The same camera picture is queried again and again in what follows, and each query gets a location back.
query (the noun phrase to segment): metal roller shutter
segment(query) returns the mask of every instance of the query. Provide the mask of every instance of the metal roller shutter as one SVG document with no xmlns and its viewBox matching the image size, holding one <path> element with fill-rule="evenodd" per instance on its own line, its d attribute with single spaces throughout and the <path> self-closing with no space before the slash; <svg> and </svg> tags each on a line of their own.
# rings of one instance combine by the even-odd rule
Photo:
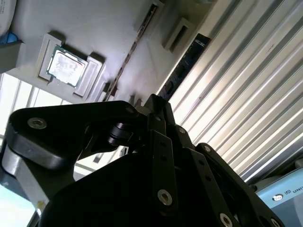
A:
<svg viewBox="0 0 303 227">
<path fill-rule="evenodd" d="M 218 0 L 212 39 L 170 102 L 194 144 L 209 143 L 245 180 L 303 148 L 303 1 Z"/>
</svg>

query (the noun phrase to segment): white device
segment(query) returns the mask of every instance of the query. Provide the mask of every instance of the white device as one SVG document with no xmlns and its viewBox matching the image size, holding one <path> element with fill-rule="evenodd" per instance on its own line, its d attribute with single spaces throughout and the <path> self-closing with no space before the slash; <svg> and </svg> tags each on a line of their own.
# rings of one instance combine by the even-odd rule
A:
<svg viewBox="0 0 303 227">
<path fill-rule="evenodd" d="M 13 20 L 17 0 L 0 1 L 0 36 L 4 35 Z"/>
</svg>

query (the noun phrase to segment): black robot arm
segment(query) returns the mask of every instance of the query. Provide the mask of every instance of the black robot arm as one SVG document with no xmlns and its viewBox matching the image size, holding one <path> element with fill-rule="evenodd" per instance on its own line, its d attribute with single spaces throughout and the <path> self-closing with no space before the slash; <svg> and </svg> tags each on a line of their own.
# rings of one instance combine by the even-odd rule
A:
<svg viewBox="0 0 303 227">
<path fill-rule="evenodd" d="M 128 150 L 74 181 L 77 160 Z M 122 101 L 14 112 L 0 181 L 41 212 L 39 226 L 282 227 L 211 146 L 192 144 L 170 104 Z"/>
</svg>

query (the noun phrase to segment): screw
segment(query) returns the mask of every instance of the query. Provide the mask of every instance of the screw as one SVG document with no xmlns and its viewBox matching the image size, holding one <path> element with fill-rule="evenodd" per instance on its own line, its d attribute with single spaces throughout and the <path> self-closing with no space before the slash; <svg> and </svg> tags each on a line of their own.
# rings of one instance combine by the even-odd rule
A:
<svg viewBox="0 0 303 227">
<path fill-rule="evenodd" d="M 207 152 L 211 152 L 211 150 L 210 150 L 210 148 L 209 148 L 208 146 L 204 146 L 204 148 L 205 148 L 205 150 L 206 150 Z"/>
<path fill-rule="evenodd" d="M 271 219 L 271 222 L 275 225 L 275 227 L 280 227 L 279 223 L 273 218 Z"/>
<path fill-rule="evenodd" d="M 221 213 L 220 220 L 225 227 L 232 227 L 232 221 L 226 214 Z"/>
<path fill-rule="evenodd" d="M 134 109 L 129 106 L 126 107 L 126 110 L 127 110 L 127 112 L 130 112 L 132 114 L 134 113 Z"/>
<path fill-rule="evenodd" d="M 183 129 L 182 127 L 179 128 L 179 131 L 184 134 L 185 133 L 185 129 Z"/>
<path fill-rule="evenodd" d="M 33 117 L 27 121 L 27 124 L 33 129 L 45 129 L 47 127 L 47 123 L 44 119 Z"/>
<path fill-rule="evenodd" d="M 170 206 L 172 204 L 172 197 L 168 193 L 168 191 L 161 189 L 158 191 L 158 199 L 161 203 L 163 203 L 165 206 Z"/>
</svg>

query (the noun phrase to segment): processor chip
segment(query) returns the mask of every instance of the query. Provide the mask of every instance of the processor chip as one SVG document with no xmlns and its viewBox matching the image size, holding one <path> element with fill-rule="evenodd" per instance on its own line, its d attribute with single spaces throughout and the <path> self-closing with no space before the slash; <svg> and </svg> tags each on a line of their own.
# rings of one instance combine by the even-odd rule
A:
<svg viewBox="0 0 303 227">
<path fill-rule="evenodd" d="M 87 61 L 56 46 L 46 73 L 63 83 L 76 87 L 81 80 L 86 66 Z"/>
</svg>

